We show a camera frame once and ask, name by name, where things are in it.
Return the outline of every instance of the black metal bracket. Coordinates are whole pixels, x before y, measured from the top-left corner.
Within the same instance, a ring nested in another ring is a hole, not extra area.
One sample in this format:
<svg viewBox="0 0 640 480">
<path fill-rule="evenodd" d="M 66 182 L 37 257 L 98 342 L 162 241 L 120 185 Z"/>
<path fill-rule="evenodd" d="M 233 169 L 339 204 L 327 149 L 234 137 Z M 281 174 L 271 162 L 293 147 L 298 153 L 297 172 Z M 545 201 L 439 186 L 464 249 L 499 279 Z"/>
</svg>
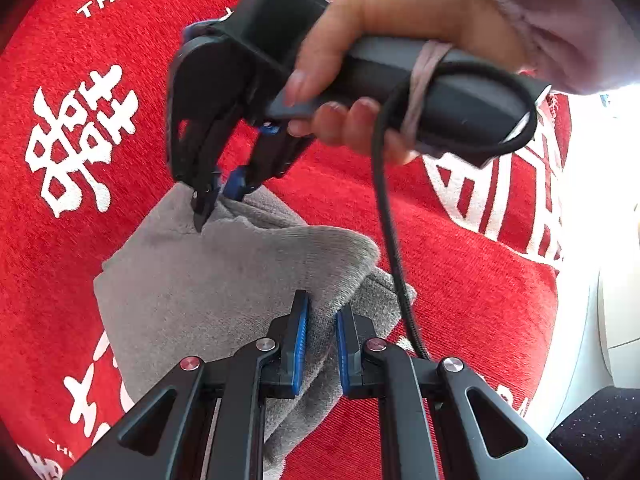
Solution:
<svg viewBox="0 0 640 480">
<path fill-rule="evenodd" d="M 175 365 L 65 474 L 65 480 L 260 480 L 267 398 L 300 392 L 310 299 L 232 357 Z M 209 461 L 209 431 L 216 407 Z"/>
<path fill-rule="evenodd" d="M 384 480 L 439 478 L 423 399 L 447 480 L 582 479 L 462 360 L 411 357 L 348 306 L 336 329 L 344 394 L 378 399 Z"/>
<path fill-rule="evenodd" d="M 309 307 L 298 290 L 266 337 L 219 361 L 182 359 L 65 480 L 260 480 L 265 400 L 300 392 Z M 438 480 L 425 400 L 446 480 L 582 480 L 462 360 L 412 357 L 349 306 L 336 335 L 345 396 L 378 400 L 383 480 Z"/>
</svg>

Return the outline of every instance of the hand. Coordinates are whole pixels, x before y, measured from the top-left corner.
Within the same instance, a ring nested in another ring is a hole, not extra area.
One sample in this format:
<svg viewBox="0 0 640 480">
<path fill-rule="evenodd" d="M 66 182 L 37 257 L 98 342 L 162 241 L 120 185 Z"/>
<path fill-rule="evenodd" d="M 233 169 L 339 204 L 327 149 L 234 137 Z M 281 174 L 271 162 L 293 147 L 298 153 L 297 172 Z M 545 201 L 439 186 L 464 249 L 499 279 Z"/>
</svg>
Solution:
<svg viewBox="0 0 640 480">
<path fill-rule="evenodd" d="M 285 87 L 287 104 L 307 101 L 325 90 L 340 72 L 344 54 L 366 34 L 445 41 L 513 71 L 527 60 L 519 34 L 494 0 L 334 0 L 300 47 Z M 329 146 L 347 145 L 369 156 L 379 110 L 380 104 L 369 98 L 359 99 L 350 110 L 326 103 L 311 121 L 291 121 L 289 133 L 313 133 Z M 404 164 L 416 155 L 406 149 L 398 132 L 386 132 L 386 160 Z"/>
</svg>

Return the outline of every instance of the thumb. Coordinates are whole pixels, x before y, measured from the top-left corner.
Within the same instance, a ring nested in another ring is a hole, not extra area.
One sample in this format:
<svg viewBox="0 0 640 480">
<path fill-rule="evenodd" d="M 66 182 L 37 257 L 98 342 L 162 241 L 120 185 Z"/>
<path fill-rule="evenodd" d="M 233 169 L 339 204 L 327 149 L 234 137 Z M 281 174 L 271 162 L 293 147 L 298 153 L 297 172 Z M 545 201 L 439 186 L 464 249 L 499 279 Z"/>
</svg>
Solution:
<svg viewBox="0 0 640 480">
<path fill-rule="evenodd" d="M 364 33 L 362 0 L 334 0 L 300 46 L 296 67 L 285 86 L 287 105 L 307 101 L 325 90 L 340 72 L 342 59 Z"/>
</svg>

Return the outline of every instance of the finger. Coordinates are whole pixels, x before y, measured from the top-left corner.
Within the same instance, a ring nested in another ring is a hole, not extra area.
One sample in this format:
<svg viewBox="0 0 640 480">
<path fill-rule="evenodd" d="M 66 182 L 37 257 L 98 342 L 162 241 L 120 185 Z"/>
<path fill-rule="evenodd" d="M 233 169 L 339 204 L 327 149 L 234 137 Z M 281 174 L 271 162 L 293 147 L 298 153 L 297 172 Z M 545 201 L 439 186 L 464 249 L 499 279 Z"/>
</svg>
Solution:
<svg viewBox="0 0 640 480">
<path fill-rule="evenodd" d="M 287 105 L 315 97 L 338 75 L 344 54 L 362 35 L 361 4 L 362 0 L 334 0 L 311 28 L 285 86 Z"/>
<path fill-rule="evenodd" d="M 306 137 L 311 135 L 311 122 L 294 119 L 289 121 L 287 131 L 292 137 Z"/>
<path fill-rule="evenodd" d="M 404 140 L 396 130 L 385 132 L 385 160 L 391 164 L 407 164 L 418 156 L 418 152 L 408 150 Z"/>
<path fill-rule="evenodd" d="M 344 143 L 342 130 L 347 113 L 347 108 L 340 103 L 325 103 L 314 114 L 311 130 L 328 146 L 341 146 Z"/>
<path fill-rule="evenodd" d="M 373 99 L 363 97 L 354 102 L 344 121 L 344 143 L 354 152 L 371 156 L 371 136 L 380 105 Z"/>
</svg>

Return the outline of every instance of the blue clip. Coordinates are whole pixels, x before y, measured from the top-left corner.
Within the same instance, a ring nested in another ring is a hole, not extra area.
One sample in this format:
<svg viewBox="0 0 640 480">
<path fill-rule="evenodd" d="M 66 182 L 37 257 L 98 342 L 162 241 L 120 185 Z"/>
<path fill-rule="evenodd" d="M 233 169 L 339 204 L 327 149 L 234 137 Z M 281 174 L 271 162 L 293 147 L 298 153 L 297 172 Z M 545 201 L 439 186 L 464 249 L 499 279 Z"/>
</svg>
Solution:
<svg viewBox="0 0 640 480">
<path fill-rule="evenodd" d="M 306 351 L 306 320 L 308 318 L 308 299 L 305 302 L 300 313 L 300 323 L 298 325 L 298 333 L 296 334 L 296 345 L 293 357 L 293 377 L 292 391 L 295 396 L 300 394 L 302 388 L 303 367 L 305 365 Z"/>
<path fill-rule="evenodd" d="M 244 176 L 246 174 L 245 166 L 238 166 L 229 175 L 226 181 L 225 187 L 222 189 L 222 196 L 242 202 L 242 199 L 247 194 L 246 181 Z"/>
<path fill-rule="evenodd" d="M 264 123 L 262 126 L 260 126 L 260 128 L 258 128 L 258 131 L 262 135 L 271 136 L 271 135 L 276 135 L 277 133 L 279 133 L 280 127 L 277 124 Z"/>
<path fill-rule="evenodd" d="M 351 385 L 349 384 L 347 341 L 344 336 L 344 321 L 342 320 L 342 312 L 340 310 L 335 314 L 335 336 L 338 341 L 338 369 L 340 370 L 340 385 L 342 386 L 342 394 L 346 396 L 351 389 Z"/>
</svg>

